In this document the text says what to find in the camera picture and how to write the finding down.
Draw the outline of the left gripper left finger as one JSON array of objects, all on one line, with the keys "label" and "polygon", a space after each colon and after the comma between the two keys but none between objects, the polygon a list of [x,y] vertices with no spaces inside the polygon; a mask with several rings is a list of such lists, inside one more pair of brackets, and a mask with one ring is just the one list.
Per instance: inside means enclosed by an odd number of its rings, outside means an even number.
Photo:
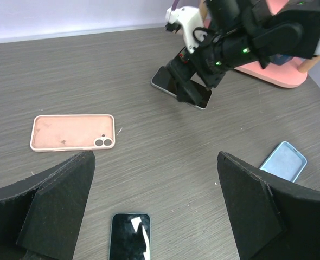
[{"label": "left gripper left finger", "polygon": [[0,259],[72,259],[94,170],[84,151],[0,188]]}]

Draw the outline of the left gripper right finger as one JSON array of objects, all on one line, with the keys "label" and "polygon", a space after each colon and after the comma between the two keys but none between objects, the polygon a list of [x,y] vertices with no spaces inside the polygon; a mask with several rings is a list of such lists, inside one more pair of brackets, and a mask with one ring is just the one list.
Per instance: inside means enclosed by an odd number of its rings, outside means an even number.
[{"label": "left gripper right finger", "polygon": [[226,152],[217,171],[240,259],[320,259],[320,191]]}]

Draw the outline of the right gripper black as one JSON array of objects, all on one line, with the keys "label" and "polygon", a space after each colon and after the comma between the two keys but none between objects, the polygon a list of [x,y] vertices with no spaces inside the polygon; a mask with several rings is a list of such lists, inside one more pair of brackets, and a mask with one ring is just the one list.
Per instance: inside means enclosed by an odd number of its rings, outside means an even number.
[{"label": "right gripper black", "polygon": [[178,102],[201,103],[203,96],[191,82],[194,74],[207,89],[212,89],[218,86],[227,71],[258,60],[249,46],[248,36],[240,31],[223,36],[211,28],[196,27],[189,38],[193,43],[185,46],[166,65],[175,80]]}]

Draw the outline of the black phone silver edge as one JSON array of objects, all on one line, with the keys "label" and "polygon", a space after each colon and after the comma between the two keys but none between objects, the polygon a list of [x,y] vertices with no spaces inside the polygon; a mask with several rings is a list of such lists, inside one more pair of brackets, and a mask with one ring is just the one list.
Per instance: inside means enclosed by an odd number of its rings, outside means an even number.
[{"label": "black phone silver edge", "polygon": [[[211,98],[212,91],[206,89],[203,85],[199,84],[196,81],[191,80],[191,82],[194,85],[195,89],[202,95],[202,101],[198,105],[195,105],[191,100],[186,101],[186,103],[200,110],[206,109]],[[155,73],[155,75],[151,79],[151,85],[169,94],[170,96],[177,98],[177,91],[174,80],[164,66],[161,66]]]}]

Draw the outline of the blue phone case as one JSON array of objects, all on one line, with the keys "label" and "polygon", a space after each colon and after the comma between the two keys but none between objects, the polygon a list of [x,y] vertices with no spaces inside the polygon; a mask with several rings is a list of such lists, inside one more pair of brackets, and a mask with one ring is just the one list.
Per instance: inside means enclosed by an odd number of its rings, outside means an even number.
[{"label": "blue phone case", "polygon": [[267,157],[260,170],[290,182],[295,182],[308,161],[293,145],[281,142]]}]

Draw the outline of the pink phone case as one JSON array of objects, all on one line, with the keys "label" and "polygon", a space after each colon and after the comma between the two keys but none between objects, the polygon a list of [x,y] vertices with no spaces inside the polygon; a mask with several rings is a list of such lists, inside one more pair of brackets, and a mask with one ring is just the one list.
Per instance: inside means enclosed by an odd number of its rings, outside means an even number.
[{"label": "pink phone case", "polygon": [[115,143],[115,120],[109,114],[39,115],[30,138],[35,152],[107,150]]}]

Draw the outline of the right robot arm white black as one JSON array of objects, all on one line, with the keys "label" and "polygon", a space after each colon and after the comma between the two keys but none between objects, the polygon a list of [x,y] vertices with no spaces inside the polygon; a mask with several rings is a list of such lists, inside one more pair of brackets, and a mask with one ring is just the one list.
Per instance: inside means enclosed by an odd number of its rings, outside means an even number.
[{"label": "right robot arm white black", "polygon": [[213,27],[198,8],[169,8],[166,30],[183,31],[185,47],[166,66],[179,102],[198,105],[203,96],[191,77],[207,89],[225,73],[251,62],[266,68],[273,55],[320,56],[320,1],[294,1],[271,14],[266,1],[205,1]]}]

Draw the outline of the black phone near left arm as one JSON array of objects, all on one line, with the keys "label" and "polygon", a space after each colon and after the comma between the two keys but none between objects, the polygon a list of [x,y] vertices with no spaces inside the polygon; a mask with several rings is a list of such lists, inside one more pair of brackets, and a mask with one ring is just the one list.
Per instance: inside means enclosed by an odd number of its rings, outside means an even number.
[{"label": "black phone near left arm", "polygon": [[108,259],[151,259],[151,219],[148,214],[116,213],[112,217]]}]

